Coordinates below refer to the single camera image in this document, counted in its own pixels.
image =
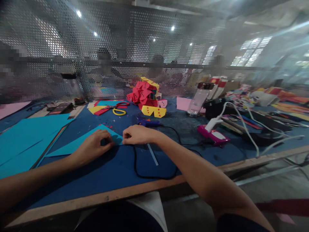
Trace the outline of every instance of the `scissors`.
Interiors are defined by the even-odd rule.
[[[128,102],[119,102],[119,103],[117,103],[115,106],[107,105],[107,107],[105,107],[104,109],[113,109],[113,113],[114,113],[115,115],[122,116],[122,115],[125,115],[126,112],[125,112],[125,111],[122,111],[122,110],[119,110],[119,109],[117,109],[117,108],[118,108],[119,106],[128,106],[128,105],[130,105],[130,103],[128,103]]]

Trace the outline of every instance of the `water bottle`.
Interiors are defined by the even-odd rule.
[[[214,87],[214,83],[204,83],[200,82],[197,86],[197,90],[192,98],[189,108],[187,110],[187,114],[190,117],[197,117],[197,114],[200,112],[204,101],[208,97],[210,91]]]
[[[84,95],[80,89],[80,85],[76,79],[76,73],[61,73],[65,85],[68,88],[69,93],[74,99],[75,105],[82,105],[85,103]]]

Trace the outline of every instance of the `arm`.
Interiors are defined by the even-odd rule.
[[[143,126],[123,131],[123,144],[157,144],[180,169],[193,190],[207,203],[218,219],[231,213],[255,221],[274,231],[252,200],[223,172],[163,133]]]
[[[109,143],[101,146],[102,139],[107,139]],[[97,130],[71,155],[36,169],[0,179],[0,215],[51,180],[92,162],[114,144],[106,130]]]

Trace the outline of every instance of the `yellow scissors handle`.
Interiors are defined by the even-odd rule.
[[[122,111],[122,110],[119,110],[119,109],[113,109],[113,113],[114,113],[115,115],[118,115],[118,116],[122,116],[122,115],[125,115],[125,114],[126,114],[125,111]]]

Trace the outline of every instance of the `ceiling light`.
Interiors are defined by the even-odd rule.
[[[76,11],[76,14],[78,15],[79,18],[81,18],[81,12],[80,11]]]

